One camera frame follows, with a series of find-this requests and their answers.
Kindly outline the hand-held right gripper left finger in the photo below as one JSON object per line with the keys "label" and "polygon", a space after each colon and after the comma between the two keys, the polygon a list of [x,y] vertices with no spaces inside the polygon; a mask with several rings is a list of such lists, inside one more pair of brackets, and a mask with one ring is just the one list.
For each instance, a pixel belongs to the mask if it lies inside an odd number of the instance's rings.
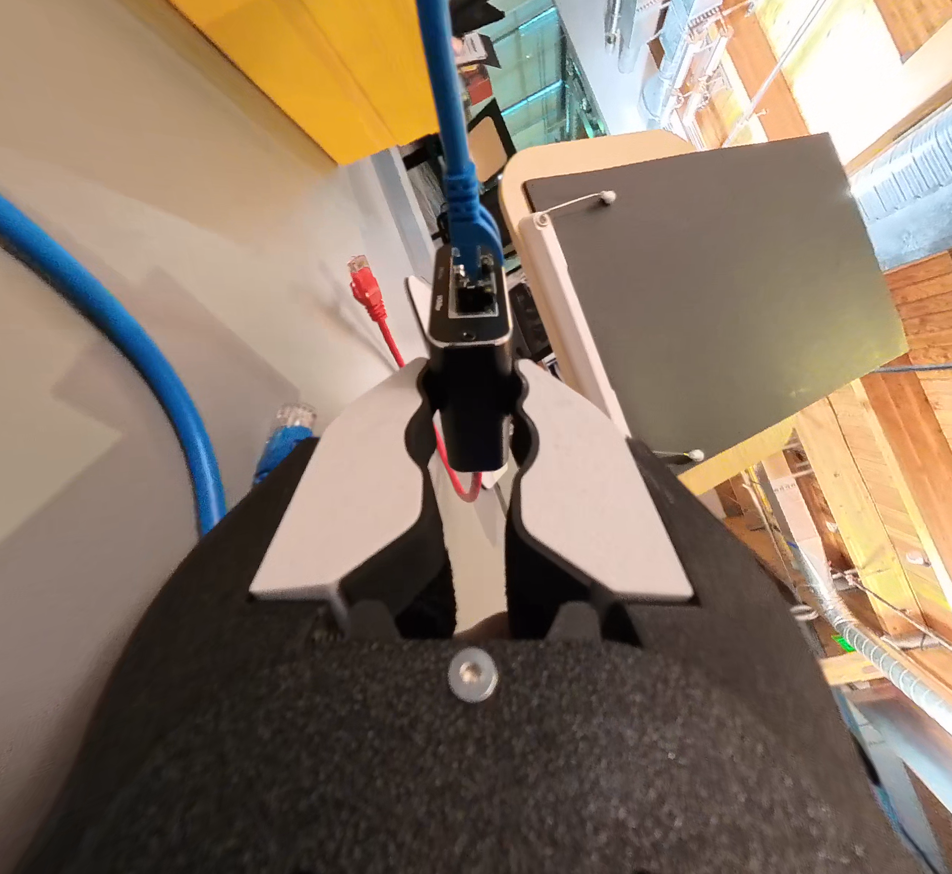
{"label": "hand-held right gripper left finger", "polygon": [[410,361],[327,427],[251,580],[252,598],[324,605],[346,638],[363,618],[396,638],[453,636],[425,372],[425,359]]}

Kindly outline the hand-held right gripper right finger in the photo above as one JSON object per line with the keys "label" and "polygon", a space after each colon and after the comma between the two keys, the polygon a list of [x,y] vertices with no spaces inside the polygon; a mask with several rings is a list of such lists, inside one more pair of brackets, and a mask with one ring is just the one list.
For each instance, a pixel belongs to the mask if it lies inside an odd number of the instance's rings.
{"label": "hand-held right gripper right finger", "polygon": [[506,615],[541,641],[564,606],[600,628],[631,604],[689,605],[695,590],[623,432],[599,408],[519,361],[506,514]]}

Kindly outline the black ethernet port adapter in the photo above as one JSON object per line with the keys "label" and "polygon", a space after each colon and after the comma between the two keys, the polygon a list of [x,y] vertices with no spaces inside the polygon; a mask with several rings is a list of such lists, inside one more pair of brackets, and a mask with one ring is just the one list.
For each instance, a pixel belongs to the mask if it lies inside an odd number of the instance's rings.
{"label": "black ethernet port adapter", "polygon": [[515,404],[514,324],[506,274],[491,251],[467,273],[458,250],[436,251],[423,331],[433,407],[439,412],[449,465],[491,473],[506,463]]}

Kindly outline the yellow plastic bin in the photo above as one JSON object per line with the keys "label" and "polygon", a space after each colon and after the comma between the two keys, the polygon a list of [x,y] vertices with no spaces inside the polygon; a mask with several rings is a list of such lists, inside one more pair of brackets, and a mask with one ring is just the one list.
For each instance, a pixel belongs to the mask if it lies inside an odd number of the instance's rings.
{"label": "yellow plastic bin", "polygon": [[414,0],[168,0],[345,166],[436,133]]}

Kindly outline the black board on white stand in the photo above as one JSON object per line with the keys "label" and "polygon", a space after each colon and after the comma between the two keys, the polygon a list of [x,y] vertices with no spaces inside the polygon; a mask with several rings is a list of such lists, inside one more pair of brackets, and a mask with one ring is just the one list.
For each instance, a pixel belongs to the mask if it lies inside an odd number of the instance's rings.
{"label": "black board on white stand", "polygon": [[694,151],[660,130],[534,146],[498,205],[565,383],[701,495],[906,335],[826,134]]}

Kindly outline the silver corrugated ventilation duct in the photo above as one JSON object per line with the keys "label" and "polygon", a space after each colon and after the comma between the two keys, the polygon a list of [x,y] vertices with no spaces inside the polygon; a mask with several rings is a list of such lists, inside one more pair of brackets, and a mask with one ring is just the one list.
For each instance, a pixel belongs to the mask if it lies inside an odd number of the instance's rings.
{"label": "silver corrugated ventilation duct", "polygon": [[869,664],[947,734],[951,733],[951,690],[910,655],[863,624],[839,596],[829,569],[789,544],[793,560],[820,614]]}
{"label": "silver corrugated ventilation duct", "polygon": [[933,112],[851,177],[882,271],[951,249],[951,106]]}

